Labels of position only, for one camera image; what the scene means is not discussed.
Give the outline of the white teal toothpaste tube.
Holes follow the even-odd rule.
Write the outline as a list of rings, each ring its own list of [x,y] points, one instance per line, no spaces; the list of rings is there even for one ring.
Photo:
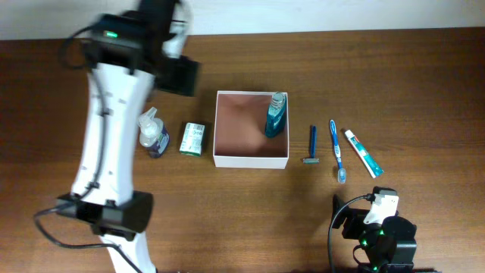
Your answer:
[[[376,163],[368,150],[366,150],[363,144],[358,140],[357,136],[351,130],[346,130],[344,134],[364,166],[367,168],[370,176],[376,178],[382,175],[384,173],[383,169]]]

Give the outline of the green Dettol soap bar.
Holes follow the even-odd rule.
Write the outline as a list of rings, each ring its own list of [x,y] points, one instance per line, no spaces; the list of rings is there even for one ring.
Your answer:
[[[179,152],[184,155],[200,157],[202,155],[202,144],[205,138],[205,125],[187,123],[183,132]]]

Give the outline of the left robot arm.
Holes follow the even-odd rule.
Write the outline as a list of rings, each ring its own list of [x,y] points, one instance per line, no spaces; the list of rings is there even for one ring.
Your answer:
[[[191,17],[184,1],[142,1],[103,14],[83,44],[89,106],[80,167],[55,213],[87,223],[117,272],[154,272],[146,228],[151,193],[133,187],[139,116],[156,89],[195,91],[198,63],[183,55]]]

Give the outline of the clear purple spray bottle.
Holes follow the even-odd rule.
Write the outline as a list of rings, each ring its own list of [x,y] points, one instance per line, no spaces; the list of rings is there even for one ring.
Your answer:
[[[152,158],[160,158],[164,154],[169,142],[170,135],[164,122],[155,117],[157,108],[151,107],[141,114],[138,119],[140,129],[139,142],[147,150]]]

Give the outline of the teal mouthwash bottle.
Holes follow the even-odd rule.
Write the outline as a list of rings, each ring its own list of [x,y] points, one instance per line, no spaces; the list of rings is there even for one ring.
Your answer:
[[[283,93],[275,93],[271,97],[268,107],[267,121],[265,125],[265,136],[273,138],[281,132],[284,127],[286,110],[286,96]]]

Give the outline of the blue disposable razor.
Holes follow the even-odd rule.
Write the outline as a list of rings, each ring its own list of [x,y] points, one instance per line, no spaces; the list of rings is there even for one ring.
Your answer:
[[[317,128],[314,125],[310,126],[310,140],[309,140],[309,157],[304,158],[304,164],[319,164],[320,159],[316,157],[316,142],[317,142]]]

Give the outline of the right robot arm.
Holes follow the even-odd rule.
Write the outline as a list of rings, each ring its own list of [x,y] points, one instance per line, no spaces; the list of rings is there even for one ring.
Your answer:
[[[332,272],[336,271],[331,237],[334,229],[343,228],[342,236],[356,240],[354,251],[361,249],[367,262],[358,259],[357,272],[412,272],[417,250],[417,226],[399,216],[399,197],[391,189],[376,187],[373,193],[343,202],[333,196],[333,213],[327,235],[327,251]]]

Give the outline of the blue white toothbrush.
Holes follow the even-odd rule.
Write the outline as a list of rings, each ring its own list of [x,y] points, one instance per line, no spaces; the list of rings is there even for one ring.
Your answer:
[[[333,151],[336,157],[336,163],[338,167],[337,171],[337,180],[340,184],[344,184],[346,182],[346,169],[343,167],[342,156],[340,151],[339,140],[336,131],[336,124],[334,120],[329,121],[330,126],[330,133],[332,136],[333,141]]]

